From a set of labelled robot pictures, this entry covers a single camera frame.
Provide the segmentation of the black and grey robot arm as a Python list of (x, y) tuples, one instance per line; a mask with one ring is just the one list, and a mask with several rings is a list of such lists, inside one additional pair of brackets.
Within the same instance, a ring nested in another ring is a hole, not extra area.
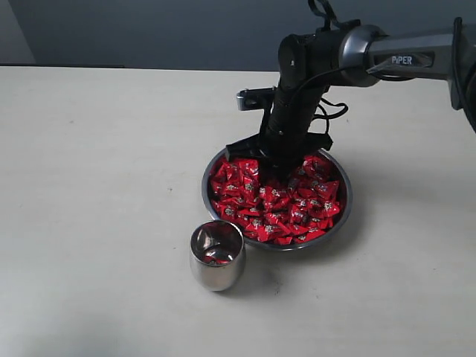
[(332, 86), (367, 88), (381, 80), (446, 81), (453, 109), (475, 123), (475, 26), (456, 18), (450, 28), (389, 36), (375, 25), (351, 23), (309, 35), (291, 34), (278, 50), (273, 88), (243, 90), (243, 111), (262, 109), (260, 131), (229, 144), (225, 156), (253, 158), (278, 177), (306, 155), (330, 149), (328, 132), (311, 133), (323, 95)]

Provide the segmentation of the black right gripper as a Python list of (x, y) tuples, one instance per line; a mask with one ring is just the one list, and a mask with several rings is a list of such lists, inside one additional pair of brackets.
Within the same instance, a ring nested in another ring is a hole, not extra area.
[(333, 141), (327, 133), (311, 133), (318, 104), (326, 89), (316, 87), (285, 91), (275, 87), (274, 102), (263, 110), (260, 131), (225, 147), (225, 157), (258, 160), (261, 184), (277, 179), (286, 183), (300, 168), (305, 155), (320, 149), (329, 150)]

